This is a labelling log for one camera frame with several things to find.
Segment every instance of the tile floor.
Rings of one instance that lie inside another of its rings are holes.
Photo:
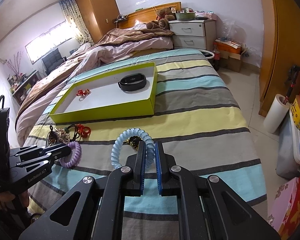
[[[262,162],[268,196],[268,210],[271,209],[278,187],[286,182],[275,173],[277,164],[279,134],[270,134],[263,128],[264,117],[258,114],[259,74],[242,68],[240,73],[220,68],[218,74],[228,86],[247,120],[253,136],[257,154]]]

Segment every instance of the purple coil hair tie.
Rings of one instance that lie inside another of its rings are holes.
[[[67,163],[65,163],[66,157],[63,157],[62,159],[60,159],[60,164],[64,168],[71,168],[72,166],[76,165],[81,156],[81,146],[77,141],[68,143],[68,146],[71,148],[71,150],[75,149],[75,153],[74,153],[73,158]]]

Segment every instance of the patterned curtain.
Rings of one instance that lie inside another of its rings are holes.
[[[74,30],[75,38],[77,39],[77,41],[79,41],[81,44],[86,42],[94,44],[90,33],[87,30],[86,25],[84,24],[75,0],[61,0],[59,4],[64,17],[70,24],[71,28]]]

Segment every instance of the wooden wardrobe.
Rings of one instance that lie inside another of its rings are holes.
[[[262,0],[264,43],[259,76],[260,111],[266,116],[276,94],[286,95],[288,70],[300,66],[300,8],[294,0]],[[300,94],[300,73],[290,102]]]
[[[83,21],[94,41],[97,43],[116,24],[112,23],[119,15],[115,0],[75,0]]]

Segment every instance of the gray chair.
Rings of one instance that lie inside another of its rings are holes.
[[[62,63],[67,60],[66,57],[61,57],[59,49],[55,49],[54,51],[50,52],[47,56],[42,58],[44,66],[46,67],[46,74],[49,75],[51,71],[58,68]]]

